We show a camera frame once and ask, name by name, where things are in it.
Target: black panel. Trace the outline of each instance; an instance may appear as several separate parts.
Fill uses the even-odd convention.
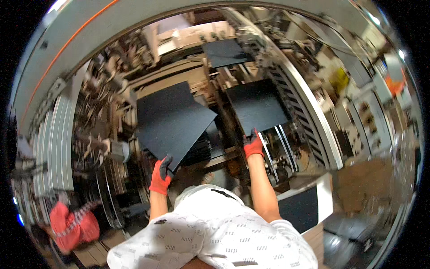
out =
[[[291,222],[299,233],[303,233],[318,224],[316,187],[280,200],[278,205],[281,217]]]
[[[271,80],[238,85],[227,89],[227,94],[247,136],[253,127],[264,131],[291,120],[282,109]]]
[[[187,82],[141,98],[137,107],[139,142],[159,159],[172,155],[172,171],[216,116],[194,101]]]
[[[203,44],[202,47],[213,68],[254,60],[251,55],[243,51],[235,39],[209,42]]]

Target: wooden plank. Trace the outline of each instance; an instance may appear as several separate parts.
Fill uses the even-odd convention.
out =
[[[324,265],[324,224],[320,223],[302,236],[312,248],[318,260],[318,268],[326,268]]]

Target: hand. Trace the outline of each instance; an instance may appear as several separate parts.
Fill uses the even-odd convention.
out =
[[[252,154],[261,154],[264,158],[264,153],[262,151],[263,143],[258,136],[257,129],[253,128],[251,130],[251,138],[247,138],[243,135],[243,150],[245,151],[245,159],[248,159]]]
[[[150,191],[158,192],[164,196],[167,196],[167,187],[169,186],[172,177],[167,171],[167,167],[172,162],[173,157],[167,155],[162,161],[158,160],[155,163],[154,171],[152,173]]]

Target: cardboard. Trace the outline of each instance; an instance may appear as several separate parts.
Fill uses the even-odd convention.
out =
[[[93,265],[104,266],[108,251],[125,240],[121,230],[110,230],[99,241],[93,241],[73,252],[85,267]]]

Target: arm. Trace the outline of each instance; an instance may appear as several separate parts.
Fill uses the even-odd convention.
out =
[[[149,221],[162,216],[168,212],[167,209],[167,188],[172,178],[167,174],[167,167],[172,162],[171,156],[166,156],[162,161],[155,163],[152,174],[150,190],[151,213]]]
[[[161,193],[150,191],[150,206],[151,213],[149,215],[149,221],[152,221],[168,212],[167,198]]]
[[[268,223],[281,220],[278,200],[264,167],[263,143],[258,137],[258,132],[255,128],[251,132],[250,139],[244,137],[244,144],[243,149],[245,150],[251,177],[251,196],[254,210]]]
[[[251,177],[251,196],[254,210],[268,223],[281,220],[278,200],[266,174],[263,156],[253,154],[248,157],[249,174]]]

